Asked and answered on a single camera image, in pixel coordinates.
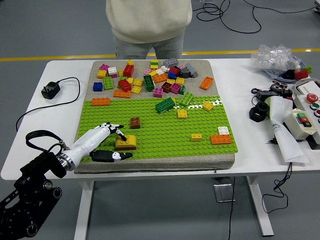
robotic finger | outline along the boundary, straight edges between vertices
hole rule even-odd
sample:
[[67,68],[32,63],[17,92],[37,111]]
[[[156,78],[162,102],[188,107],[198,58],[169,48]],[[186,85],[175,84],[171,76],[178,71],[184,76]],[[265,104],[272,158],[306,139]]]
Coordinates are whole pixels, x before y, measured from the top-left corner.
[[116,152],[116,151],[107,151],[107,150],[96,150],[90,152],[90,157],[94,162],[101,163],[113,163],[120,160],[131,158],[133,154],[131,152]]

black power adapter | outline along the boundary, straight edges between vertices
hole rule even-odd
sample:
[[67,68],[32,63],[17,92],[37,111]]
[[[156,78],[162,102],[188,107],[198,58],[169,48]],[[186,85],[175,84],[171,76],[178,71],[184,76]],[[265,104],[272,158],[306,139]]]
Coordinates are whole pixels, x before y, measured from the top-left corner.
[[45,99],[53,99],[57,93],[60,91],[60,86],[57,82],[49,82],[41,90],[41,94]]

white paper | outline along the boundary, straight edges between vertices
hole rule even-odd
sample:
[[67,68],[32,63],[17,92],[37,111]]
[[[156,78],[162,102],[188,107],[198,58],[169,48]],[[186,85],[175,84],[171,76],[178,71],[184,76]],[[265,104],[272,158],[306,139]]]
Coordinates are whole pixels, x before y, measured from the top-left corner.
[[309,159],[304,151],[283,125],[283,122],[291,114],[293,102],[281,96],[271,96],[269,106],[272,129],[284,161],[290,163],[309,163]]

metal foot pedal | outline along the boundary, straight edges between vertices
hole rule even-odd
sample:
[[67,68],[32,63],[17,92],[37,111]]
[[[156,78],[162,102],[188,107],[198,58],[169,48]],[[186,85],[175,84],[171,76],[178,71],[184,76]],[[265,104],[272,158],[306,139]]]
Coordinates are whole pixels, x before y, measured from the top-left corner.
[[232,184],[215,184],[213,185],[215,198],[218,203],[232,202]]

red button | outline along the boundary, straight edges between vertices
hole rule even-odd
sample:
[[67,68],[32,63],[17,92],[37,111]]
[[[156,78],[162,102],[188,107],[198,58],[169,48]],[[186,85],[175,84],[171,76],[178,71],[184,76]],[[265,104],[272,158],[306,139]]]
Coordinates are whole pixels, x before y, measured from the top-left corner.
[[316,101],[318,101],[318,96],[313,94],[313,93],[309,93],[307,96],[306,96],[306,101],[309,103],[309,104],[313,104],[315,103]]

